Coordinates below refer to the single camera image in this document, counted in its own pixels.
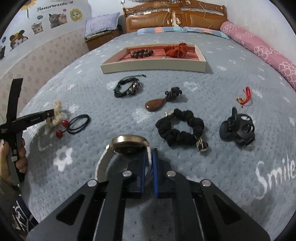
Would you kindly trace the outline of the person left hand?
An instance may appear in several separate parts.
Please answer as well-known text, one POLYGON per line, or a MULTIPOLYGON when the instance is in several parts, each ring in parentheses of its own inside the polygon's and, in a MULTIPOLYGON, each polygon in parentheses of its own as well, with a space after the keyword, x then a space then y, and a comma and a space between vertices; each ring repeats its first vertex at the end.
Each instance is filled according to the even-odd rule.
MULTIPOLYGON (((15 162, 16 168, 19 173, 27 173, 28 162, 26 157, 26 149, 25 149, 25 140, 21 139, 21 145, 18 149, 19 160, 15 162)), ((9 184, 14 183, 14 178, 12 176, 12 171, 10 170, 10 166, 15 165, 11 161, 11 149, 7 141, 1 140, 1 180, 8 182, 9 184)))

